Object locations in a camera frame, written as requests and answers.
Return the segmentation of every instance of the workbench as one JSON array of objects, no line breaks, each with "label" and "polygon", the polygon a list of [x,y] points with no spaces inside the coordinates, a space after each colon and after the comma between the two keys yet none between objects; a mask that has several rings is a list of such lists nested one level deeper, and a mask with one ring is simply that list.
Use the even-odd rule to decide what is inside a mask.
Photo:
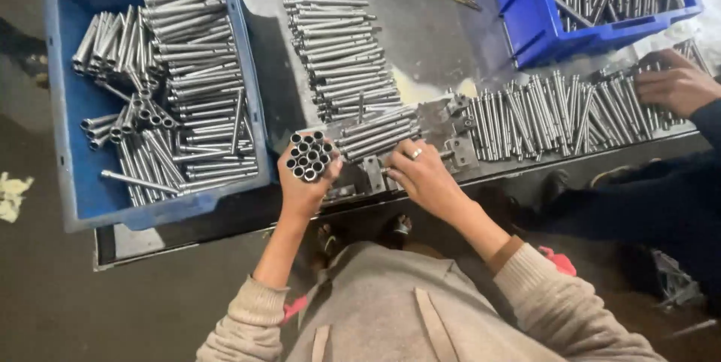
[{"label": "workbench", "polygon": [[[450,0],[367,0],[367,10],[379,19],[377,38],[386,50],[404,103],[437,99],[453,90],[476,96],[485,88],[499,90],[503,83],[525,83],[531,74],[548,76],[554,70],[565,75],[590,75],[601,68],[624,67],[645,54],[670,47],[695,36],[701,54],[712,71],[721,64],[721,0],[702,0],[706,10],[691,20],[650,36],[614,53],[577,57],[560,65],[518,72],[514,69],[498,17],[496,0],[475,0],[476,11]],[[252,53],[262,93],[269,146],[282,152],[296,130],[322,123],[311,102],[306,72],[293,52],[291,33],[281,0],[244,0],[249,12]],[[683,138],[695,134],[691,123],[656,134],[656,138]],[[481,167],[456,173],[463,187],[493,179],[518,176],[550,166],[582,161],[590,156],[614,155],[617,148],[599,153],[561,158],[545,155],[541,161],[481,163]],[[320,217],[370,206],[406,200],[402,192],[365,198],[326,208]],[[132,232],[122,225],[95,231],[96,268],[102,270],[148,256],[192,247],[220,238],[273,228],[281,208],[281,189],[271,185],[222,200],[213,213],[183,222]]]}]

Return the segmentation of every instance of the blue plastic crate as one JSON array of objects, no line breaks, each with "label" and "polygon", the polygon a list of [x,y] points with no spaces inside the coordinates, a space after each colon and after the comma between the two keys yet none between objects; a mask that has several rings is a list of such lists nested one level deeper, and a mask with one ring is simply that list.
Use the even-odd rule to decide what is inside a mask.
[{"label": "blue plastic crate", "polygon": [[142,6],[143,0],[45,0],[53,124],[67,232],[114,223],[124,223],[133,230],[151,228],[208,213],[222,197],[270,184],[275,168],[265,145],[267,132],[242,0],[227,2],[247,93],[258,174],[225,187],[133,208],[123,183],[100,179],[103,169],[121,171],[115,147],[109,143],[102,150],[90,151],[79,127],[83,118],[119,112],[122,101],[101,90],[91,79],[74,73],[71,56],[94,14],[126,11],[128,4]]},{"label": "blue plastic crate", "polygon": [[673,23],[704,10],[701,0],[684,0],[686,8],[613,24],[566,32],[554,0],[498,0],[519,68],[561,62],[575,54],[617,50],[662,32]]}]

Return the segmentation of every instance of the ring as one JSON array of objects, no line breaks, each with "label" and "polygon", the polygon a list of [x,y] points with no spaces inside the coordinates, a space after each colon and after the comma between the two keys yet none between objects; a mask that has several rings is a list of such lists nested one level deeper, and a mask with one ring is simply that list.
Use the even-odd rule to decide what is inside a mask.
[{"label": "ring", "polygon": [[415,159],[423,152],[423,149],[417,149],[413,154],[410,155],[410,159],[415,161]]}]

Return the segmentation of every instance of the person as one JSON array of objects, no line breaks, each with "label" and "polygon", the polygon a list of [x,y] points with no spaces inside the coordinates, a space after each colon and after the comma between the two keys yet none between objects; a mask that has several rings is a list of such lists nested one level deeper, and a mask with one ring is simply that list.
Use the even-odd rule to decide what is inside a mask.
[{"label": "person", "polygon": [[552,173],[547,203],[527,229],[660,249],[721,314],[721,85],[675,50],[649,58],[671,69],[636,76],[642,102],[691,120],[712,149],[602,173],[588,189],[571,190],[566,173]]},{"label": "person", "polygon": [[[199,361],[281,355],[293,257],[342,167],[335,158],[319,182],[302,182],[285,168],[290,149],[278,161],[283,207],[273,236],[198,349]],[[523,331],[498,316],[454,261],[358,242],[319,273],[287,360],[664,360],[604,309],[591,284],[561,274],[494,223],[461,191],[432,145],[404,140],[385,164],[412,201],[458,230],[487,263]]]}]

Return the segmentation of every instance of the beige sweater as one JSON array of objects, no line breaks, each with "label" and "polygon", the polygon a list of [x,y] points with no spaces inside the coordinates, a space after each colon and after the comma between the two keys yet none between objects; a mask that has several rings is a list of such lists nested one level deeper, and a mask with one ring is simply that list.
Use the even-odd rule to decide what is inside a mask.
[{"label": "beige sweater", "polygon": [[[454,261],[352,245],[309,293],[287,360],[663,360],[603,308],[592,285],[558,273],[527,244],[507,257],[495,283],[522,332],[496,314]],[[277,360],[286,292],[248,277],[198,360]]]}]

